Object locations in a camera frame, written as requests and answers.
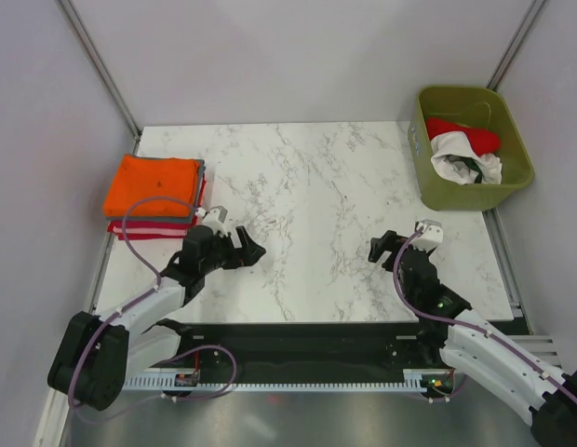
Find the white and green t shirt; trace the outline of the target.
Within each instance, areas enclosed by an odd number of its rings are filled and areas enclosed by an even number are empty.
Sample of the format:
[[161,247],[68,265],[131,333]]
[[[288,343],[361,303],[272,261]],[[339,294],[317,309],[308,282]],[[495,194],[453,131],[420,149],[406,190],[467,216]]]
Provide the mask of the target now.
[[458,185],[475,184],[479,169],[477,155],[462,132],[448,132],[430,141],[431,162],[436,173],[444,180]]

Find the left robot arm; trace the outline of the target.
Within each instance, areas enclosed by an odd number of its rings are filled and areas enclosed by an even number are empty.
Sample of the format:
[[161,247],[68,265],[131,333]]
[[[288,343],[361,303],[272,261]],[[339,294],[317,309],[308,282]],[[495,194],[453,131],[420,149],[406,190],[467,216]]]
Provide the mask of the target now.
[[73,406],[107,409],[125,381],[169,360],[184,366],[195,344],[183,334],[187,326],[169,314],[188,305],[208,274],[255,265],[266,253],[243,226],[240,244],[205,225],[192,228],[156,280],[140,296],[93,315],[81,311],[69,321],[47,376],[48,385]]

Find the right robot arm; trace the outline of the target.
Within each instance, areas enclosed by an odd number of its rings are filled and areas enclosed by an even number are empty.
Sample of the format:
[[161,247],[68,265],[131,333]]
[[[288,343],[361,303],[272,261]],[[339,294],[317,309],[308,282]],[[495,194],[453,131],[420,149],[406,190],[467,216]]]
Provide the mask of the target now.
[[564,372],[530,353],[444,284],[430,260],[442,240],[440,225],[423,221],[409,237],[388,230],[369,246],[369,262],[392,274],[400,301],[421,324],[419,360],[443,362],[486,388],[539,445],[577,446],[577,370]]

